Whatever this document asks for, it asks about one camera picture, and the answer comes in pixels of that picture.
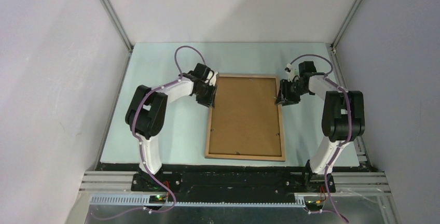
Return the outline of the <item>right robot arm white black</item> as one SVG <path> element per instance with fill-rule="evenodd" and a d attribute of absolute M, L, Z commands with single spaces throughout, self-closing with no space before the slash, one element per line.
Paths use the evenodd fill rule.
<path fill-rule="evenodd" d="M 298 69 L 291 63 L 285 68 L 287 79 L 280 81 L 275 104 L 288 106 L 300 102 L 304 94 L 317 95 L 323 102 L 321 129 L 323 139 L 315 155 L 306 163 L 302 186 L 317 191 L 328 179 L 334 164 L 347 145 L 365 131 L 364 97 L 350 91 L 317 71 L 312 61 L 301 62 Z"/>

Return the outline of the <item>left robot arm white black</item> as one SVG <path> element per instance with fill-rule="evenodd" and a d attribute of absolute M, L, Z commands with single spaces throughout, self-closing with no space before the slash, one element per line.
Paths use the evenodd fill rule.
<path fill-rule="evenodd" d="M 160 190 L 164 184 L 164 177 L 157 173 L 162 167 L 158 135 L 164 125 L 167 105 L 182 97 L 194 95 L 198 104 L 213 108 L 218 76 L 217 71 L 198 63 L 195 69 L 165 85 L 155 88 L 140 85 L 136 88 L 125 122 L 138 139 L 140 168 L 148 173 L 144 185 L 151 191 Z"/>

